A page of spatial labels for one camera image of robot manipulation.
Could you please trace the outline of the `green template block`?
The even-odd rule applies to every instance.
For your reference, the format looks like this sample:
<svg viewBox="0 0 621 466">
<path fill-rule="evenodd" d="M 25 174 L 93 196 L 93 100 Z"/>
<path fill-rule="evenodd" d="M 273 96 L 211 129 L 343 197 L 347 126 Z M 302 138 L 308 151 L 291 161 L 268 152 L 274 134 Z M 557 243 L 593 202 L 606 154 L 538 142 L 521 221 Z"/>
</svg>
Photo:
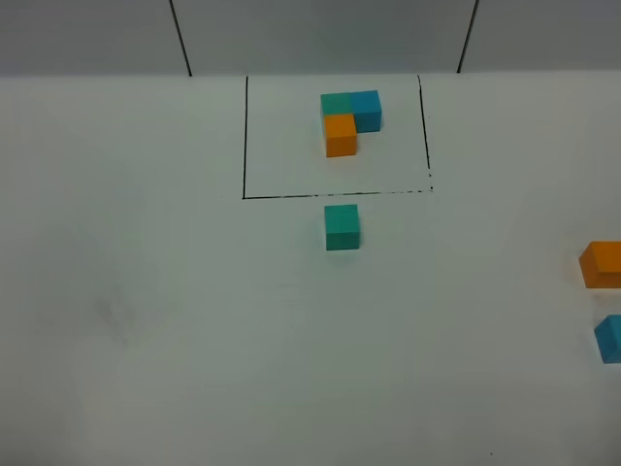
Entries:
<svg viewBox="0 0 621 466">
<path fill-rule="evenodd" d="M 320 110 L 324 117 L 352 114 L 350 94 L 348 92 L 321 94 Z"/>
</svg>

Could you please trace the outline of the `blue template block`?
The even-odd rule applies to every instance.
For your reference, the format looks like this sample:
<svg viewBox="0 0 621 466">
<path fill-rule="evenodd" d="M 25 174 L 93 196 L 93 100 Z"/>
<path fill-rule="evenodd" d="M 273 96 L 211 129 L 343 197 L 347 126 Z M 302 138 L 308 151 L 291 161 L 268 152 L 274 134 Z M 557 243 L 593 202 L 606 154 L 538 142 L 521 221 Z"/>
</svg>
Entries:
<svg viewBox="0 0 621 466">
<path fill-rule="evenodd" d="M 350 107 L 358 133 L 378 132 L 381 129 L 382 108 L 377 90 L 351 92 Z"/>
</svg>

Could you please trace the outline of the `orange template block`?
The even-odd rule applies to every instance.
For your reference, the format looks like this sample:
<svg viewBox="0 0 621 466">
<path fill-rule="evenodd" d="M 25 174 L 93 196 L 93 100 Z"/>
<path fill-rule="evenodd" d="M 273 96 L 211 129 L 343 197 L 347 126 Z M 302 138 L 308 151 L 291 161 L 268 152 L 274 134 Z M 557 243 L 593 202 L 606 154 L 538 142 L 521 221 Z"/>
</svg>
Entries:
<svg viewBox="0 0 621 466">
<path fill-rule="evenodd" d="M 327 115 L 323 118 L 327 157 L 357 153 L 357 130 L 353 114 Z"/>
</svg>

